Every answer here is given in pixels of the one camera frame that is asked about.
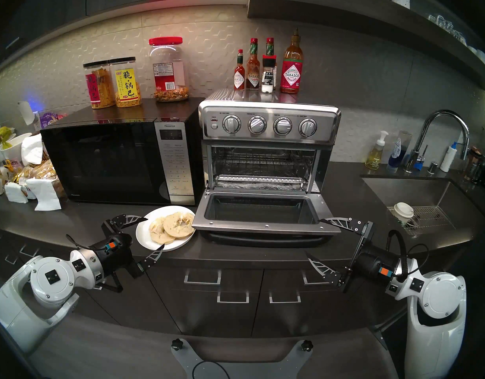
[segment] yellow label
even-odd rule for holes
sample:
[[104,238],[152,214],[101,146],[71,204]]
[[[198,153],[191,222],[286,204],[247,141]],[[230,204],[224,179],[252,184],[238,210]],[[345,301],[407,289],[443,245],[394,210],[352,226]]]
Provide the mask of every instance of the yellow label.
[[120,102],[139,99],[135,86],[134,69],[118,69],[116,72],[116,87],[120,95]]

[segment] red lid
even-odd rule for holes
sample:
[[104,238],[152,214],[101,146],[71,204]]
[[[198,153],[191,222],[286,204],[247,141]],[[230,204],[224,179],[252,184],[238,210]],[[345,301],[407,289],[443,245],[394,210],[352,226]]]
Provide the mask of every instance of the red lid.
[[149,44],[155,46],[164,46],[166,44],[182,44],[183,38],[181,36],[164,36],[162,38],[151,38]]

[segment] countertop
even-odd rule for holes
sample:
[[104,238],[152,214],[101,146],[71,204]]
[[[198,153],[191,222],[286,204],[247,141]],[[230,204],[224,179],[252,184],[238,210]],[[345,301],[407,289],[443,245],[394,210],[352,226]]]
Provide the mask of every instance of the countertop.
[[[364,177],[396,177],[419,179],[449,179],[476,205],[485,216],[485,188],[476,186],[462,179],[458,171],[444,173],[438,171],[430,176],[425,169],[413,174],[406,174],[401,169],[389,173],[381,166],[379,170],[367,169],[363,163],[331,162],[325,178],[322,195],[334,216],[353,217],[359,220],[370,220],[374,223],[375,233],[372,243],[385,247],[388,231],[397,229],[402,232],[408,249],[417,243],[426,243],[431,249],[452,246],[471,240],[478,229],[467,228],[459,234],[407,235],[399,222],[388,211],[371,188],[364,182]],[[66,250],[74,247],[66,239],[71,235],[78,243],[90,245],[104,238],[101,224],[107,218],[119,214],[145,216],[156,206],[88,204],[69,200],[62,201],[62,209],[50,212],[35,212],[36,201],[28,204],[9,202],[0,195],[0,229],[9,233],[33,238],[39,241],[65,246]],[[136,226],[126,228],[125,232],[134,237],[132,253],[134,256],[146,256],[148,249],[141,246],[135,239]],[[359,236],[349,231],[336,234],[324,244],[309,248],[308,252],[320,260],[345,261],[351,259]],[[394,239],[391,250],[398,252]],[[423,251],[422,246],[416,252]],[[273,249],[256,247],[237,247],[222,245],[208,241],[199,233],[183,247],[166,252],[160,261],[170,266],[213,266],[208,262],[216,261],[224,267],[256,267],[256,268],[294,268],[299,261],[306,261],[301,249]]]

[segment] shelf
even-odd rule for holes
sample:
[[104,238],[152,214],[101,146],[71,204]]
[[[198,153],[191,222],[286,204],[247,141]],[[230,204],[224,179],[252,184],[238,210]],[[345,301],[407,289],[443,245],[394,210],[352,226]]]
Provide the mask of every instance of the shelf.
[[390,0],[250,0],[248,17],[376,36],[435,58],[485,90],[485,65],[475,54],[428,19]]

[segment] snack jar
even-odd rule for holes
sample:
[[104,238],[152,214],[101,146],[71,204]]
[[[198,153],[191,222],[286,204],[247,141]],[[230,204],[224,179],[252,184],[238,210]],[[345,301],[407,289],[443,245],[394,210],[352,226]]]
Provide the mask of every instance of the snack jar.
[[105,108],[116,104],[113,78],[107,61],[89,62],[83,65],[86,85],[93,109]]
[[149,58],[155,78],[155,98],[159,102],[178,102],[188,99],[188,79],[183,65],[180,36],[166,36],[149,40]]
[[142,103],[141,89],[137,82],[135,57],[114,58],[108,62],[113,72],[116,106],[132,107],[140,105]]

